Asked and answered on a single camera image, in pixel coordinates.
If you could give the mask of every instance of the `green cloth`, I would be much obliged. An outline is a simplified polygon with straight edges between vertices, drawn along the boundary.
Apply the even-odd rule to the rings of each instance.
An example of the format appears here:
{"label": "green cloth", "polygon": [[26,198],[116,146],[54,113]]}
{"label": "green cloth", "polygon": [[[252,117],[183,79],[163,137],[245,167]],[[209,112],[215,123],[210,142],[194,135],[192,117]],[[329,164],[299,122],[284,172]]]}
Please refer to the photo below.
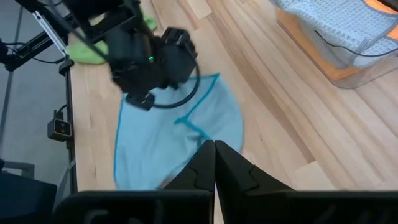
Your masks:
{"label": "green cloth", "polygon": [[[155,31],[157,28],[156,20],[153,17],[144,16],[144,21],[151,31]],[[108,54],[108,46],[104,41],[100,41],[95,46],[102,51],[104,54]],[[67,52],[69,57],[74,62],[87,63],[92,65],[99,65],[105,63],[105,60],[91,50],[87,45],[82,42],[67,46]]]}

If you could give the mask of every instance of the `black metal frame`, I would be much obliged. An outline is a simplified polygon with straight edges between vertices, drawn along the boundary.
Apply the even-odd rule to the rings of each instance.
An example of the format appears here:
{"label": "black metal frame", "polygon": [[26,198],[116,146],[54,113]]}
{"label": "black metal frame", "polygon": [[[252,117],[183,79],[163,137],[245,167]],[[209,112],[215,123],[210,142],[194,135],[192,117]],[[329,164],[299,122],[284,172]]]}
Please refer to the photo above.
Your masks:
{"label": "black metal frame", "polygon": [[[48,21],[49,25],[52,26],[53,30],[58,34],[59,37],[68,44],[68,31],[65,30],[52,16],[52,13],[41,3],[35,0],[16,0],[23,8],[29,12],[39,12]],[[71,15],[64,17],[72,27],[76,28],[77,25]],[[19,68],[30,59],[34,58],[39,53],[53,44],[51,38],[45,33],[41,32],[39,35],[28,41],[24,46],[16,49],[16,55],[23,57],[14,57],[10,63],[6,65],[8,71],[14,71]],[[73,128],[73,108],[72,108],[72,84],[70,80],[70,70],[66,69],[61,75],[65,76],[66,84],[66,104],[67,104],[67,121],[72,125]],[[69,161],[75,159],[75,142],[73,139],[66,142],[67,149],[69,150]],[[76,166],[73,166],[70,170],[70,192],[71,194],[77,193],[77,175]]]}

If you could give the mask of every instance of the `gray floor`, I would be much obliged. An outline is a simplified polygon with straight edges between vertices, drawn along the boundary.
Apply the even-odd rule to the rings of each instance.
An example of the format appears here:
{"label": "gray floor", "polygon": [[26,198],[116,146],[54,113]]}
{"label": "gray floor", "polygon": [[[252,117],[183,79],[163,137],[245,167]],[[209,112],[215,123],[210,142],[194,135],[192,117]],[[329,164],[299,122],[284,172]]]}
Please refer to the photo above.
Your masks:
{"label": "gray floor", "polygon": [[[27,42],[42,32],[33,16],[13,0],[2,1],[0,38],[3,42]],[[57,60],[61,53],[51,46],[40,55],[42,60]],[[7,161],[35,165],[35,178],[58,184],[68,164],[65,143],[47,138],[47,123],[53,110],[65,104],[65,79],[58,65],[30,60],[14,73],[0,64],[0,157]]]}

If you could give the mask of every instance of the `light blue cloth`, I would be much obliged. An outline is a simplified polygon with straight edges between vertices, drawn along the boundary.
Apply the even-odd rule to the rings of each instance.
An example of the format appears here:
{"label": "light blue cloth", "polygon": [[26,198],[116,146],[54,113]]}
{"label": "light blue cloth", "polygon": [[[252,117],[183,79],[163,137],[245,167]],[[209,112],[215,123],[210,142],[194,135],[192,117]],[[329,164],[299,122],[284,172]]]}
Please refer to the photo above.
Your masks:
{"label": "light blue cloth", "polygon": [[[185,98],[196,80],[178,90],[156,89],[159,104]],[[154,190],[174,178],[207,139],[222,140],[238,152],[243,144],[239,106],[219,74],[202,77],[183,106],[150,111],[121,102],[115,143],[114,178],[120,190]]]}

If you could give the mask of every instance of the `wooden table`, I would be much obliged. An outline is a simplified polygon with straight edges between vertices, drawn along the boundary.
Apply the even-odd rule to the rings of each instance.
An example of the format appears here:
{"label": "wooden table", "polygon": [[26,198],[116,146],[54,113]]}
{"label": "wooden table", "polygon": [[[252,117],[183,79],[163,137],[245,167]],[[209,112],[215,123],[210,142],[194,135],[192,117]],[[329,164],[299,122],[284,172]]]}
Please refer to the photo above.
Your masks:
{"label": "wooden table", "polygon": [[[159,32],[190,31],[203,74],[241,105],[243,155],[295,189],[398,187],[398,74],[333,86],[280,28],[266,0],[143,0]],[[78,190],[114,189],[121,93],[107,65],[71,69]]]}

